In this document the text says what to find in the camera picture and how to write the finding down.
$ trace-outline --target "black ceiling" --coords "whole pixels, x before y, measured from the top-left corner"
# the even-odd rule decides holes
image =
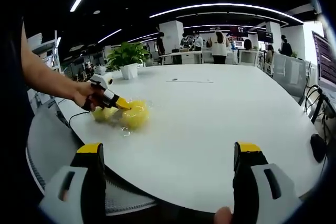
[[[60,58],[71,55],[69,49],[75,45],[89,45],[113,31],[121,32],[111,36],[98,47],[115,45],[122,41],[134,39],[155,33],[159,23],[174,20],[178,16],[198,14],[178,18],[184,26],[210,24],[236,24],[256,26],[267,19],[258,16],[231,14],[230,12],[249,13],[268,16],[282,20],[289,25],[298,23],[281,15],[251,8],[215,6],[202,7],[172,12],[162,16],[149,16],[183,6],[206,3],[243,3],[262,6],[286,12],[295,7],[309,3],[309,0],[83,0],[73,13],[70,9],[75,0],[30,0],[25,16],[27,36],[42,32],[44,38],[53,35],[58,30],[62,37],[60,43]],[[219,14],[201,14],[222,12]],[[303,20],[314,18],[314,13],[301,15]]]

